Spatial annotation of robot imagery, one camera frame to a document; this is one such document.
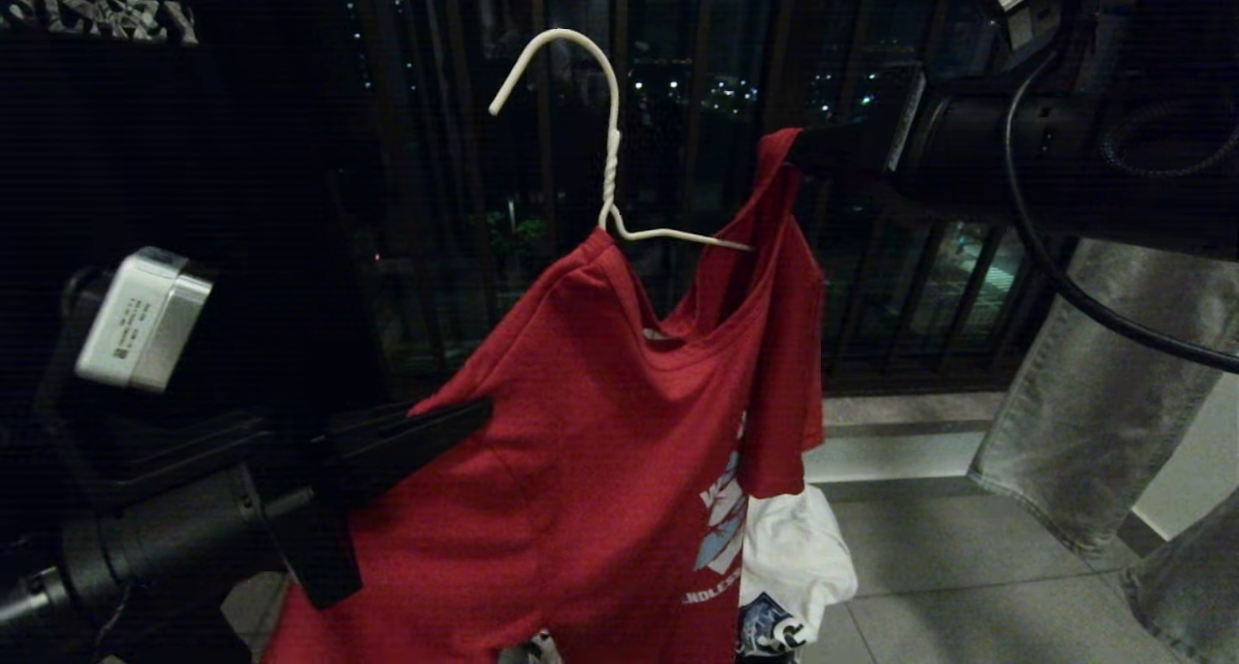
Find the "denim leg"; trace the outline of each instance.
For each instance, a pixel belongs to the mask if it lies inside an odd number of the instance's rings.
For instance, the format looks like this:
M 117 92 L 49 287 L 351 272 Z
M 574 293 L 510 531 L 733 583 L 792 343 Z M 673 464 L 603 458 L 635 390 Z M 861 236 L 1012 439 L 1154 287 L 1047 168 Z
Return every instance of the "denim leg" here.
M 1123 574 L 1131 612 L 1197 662 L 1239 664 L 1239 491 Z
M 1098 301 L 1152 330 L 1239 347 L 1235 264 L 1084 240 L 1070 273 Z M 1022 502 L 1072 550 L 1098 555 L 1219 377 L 1054 299 L 969 476 Z

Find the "white cloth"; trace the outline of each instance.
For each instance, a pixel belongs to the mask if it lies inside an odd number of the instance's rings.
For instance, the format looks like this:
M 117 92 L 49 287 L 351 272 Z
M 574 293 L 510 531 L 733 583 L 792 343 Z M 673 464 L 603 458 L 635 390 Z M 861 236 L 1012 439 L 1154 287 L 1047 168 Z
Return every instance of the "white cloth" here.
M 564 659 L 559 655 L 555 639 L 543 631 L 530 642 L 501 652 L 497 664 L 564 664 Z
M 828 606 L 856 596 L 856 569 L 826 497 L 748 500 L 737 652 L 769 657 L 818 639 Z

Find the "black cable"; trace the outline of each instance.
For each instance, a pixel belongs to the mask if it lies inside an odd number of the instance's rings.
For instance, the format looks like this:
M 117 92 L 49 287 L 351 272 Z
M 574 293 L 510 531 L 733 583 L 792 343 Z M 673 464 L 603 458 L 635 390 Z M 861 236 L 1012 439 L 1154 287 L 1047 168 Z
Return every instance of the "black cable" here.
M 1165 333 L 1158 333 L 1155 330 L 1144 327 L 1136 321 L 1129 321 L 1124 316 L 1118 315 L 1118 312 L 1109 310 L 1097 299 L 1090 297 L 1084 294 L 1084 290 L 1072 281 L 1067 273 L 1063 273 L 1054 264 L 1053 259 L 1049 258 L 1048 250 L 1038 239 L 1037 233 L 1032 228 L 1032 219 L 1028 217 L 1027 206 L 1023 202 L 1023 192 L 1020 188 L 1020 178 L 1015 168 L 1015 149 L 1011 142 L 1011 130 L 1015 125 L 1015 113 L 1023 103 L 1025 97 L 1028 90 L 1041 77 L 1049 64 L 1054 59 L 1058 59 L 1058 51 L 1051 51 L 1044 59 L 1021 83 L 1015 94 L 1011 95 L 1011 103 L 1007 105 L 1006 118 L 1002 123 L 1002 160 L 1005 161 L 1005 171 L 1007 183 L 1011 187 L 1011 204 L 1015 208 L 1015 228 L 1020 233 L 1020 240 L 1023 242 L 1025 249 L 1032 259 L 1038 270 L 1048 276 L 1049 282 L 1054 286 L 1054 290 L 1067 299 L 1068 304 L 1074 307 L 1079 307 L 1085 316 L 1098 321 L 1113 332 L 1119 333 L 1125 338 L 1131 338 L 1142 346 L 1156 349 L 1158 352 L 1165 352 L 1166 354 L 1178 357 L 1181 359 L 1193 360 L 1196 364 L 1204 364 L 1206 367 L 1212 367 L 1214 369 L 1222 369 L 1223 372 L 1229 372 L 1232 374 L 1239 374 L 1239 357 L 1225 354 L 1225 352 L 1217 352 L 1207 349 L 1204 347 L 1197 346 L 1196 343 L 1183 342 L 1181 338 L 1172 338 Z
M 108 618 L 107 623 L 104 623 L 103 627 L 99 628 L 99 632 L 95 633 L 94 636 L 94 654 L 92 655 L 93 662 L 103 659 L 104 655 L 103 647 L 108 642 L 108 636 L 110 636 L 112 631 L 116 628 L 116 623 L 120 622 L 120 616 L 125 614 L 125 607 L 129 606 L 129 598 L 131 598 L 133 596 L 134 596 L 134 582 L 126 582 L 125 592 L 120 597 L 120 603 L 116 605 L 116 608 L 112 612 L 112 617 Z

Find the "floor tile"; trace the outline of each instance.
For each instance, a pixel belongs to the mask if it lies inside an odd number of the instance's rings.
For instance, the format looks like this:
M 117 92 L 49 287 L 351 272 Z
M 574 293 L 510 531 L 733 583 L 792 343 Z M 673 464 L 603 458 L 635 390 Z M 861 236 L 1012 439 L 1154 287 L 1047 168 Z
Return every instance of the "floor tile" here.
M 1097 575 L 857 600 L 877 664 L 1175 664 Z
M 958 478 L 983 439 L 983 431 L 830 439 L 804 455 L 804 477 L 810 483 Z
M 859 481 L 818 483 L 830 504 L 840 502 L 888 502 L 934 497 L 985 497 L 987 493 L 965 477 L 909 478 L 902 481 Z
M 917 435 L 958 435 L 961 431 L 990 430 L 987 420 L 935 420 L 932 422 L 881 422 L 881 425 L 844 425 L 826 430 L 826 437 L 912 437 Z
M 1092 574 L 1004 497 L 835 505 L 860 596 Z
M 818 642 L 804 648 L 802 664 L 873 664 L 845 605 L 826 608 Z
M 284 575 L 260 572 L 235 585 L 221 609 L 239 636 L 258 632 L 273 600 L 284 588 Z

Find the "t-shirt sleeve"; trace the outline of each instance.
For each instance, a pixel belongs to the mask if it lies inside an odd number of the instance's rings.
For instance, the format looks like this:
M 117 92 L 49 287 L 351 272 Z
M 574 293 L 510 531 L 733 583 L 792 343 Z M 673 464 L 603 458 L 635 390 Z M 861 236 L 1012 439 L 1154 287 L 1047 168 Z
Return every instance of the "t-shirt sleeve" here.
M 800 228 L 776 270 L 771 310 L 757 359 L 740 486 L 751 497 L 804 489 L 800 453 L 821 443 L 821 315 L 825 282 Z

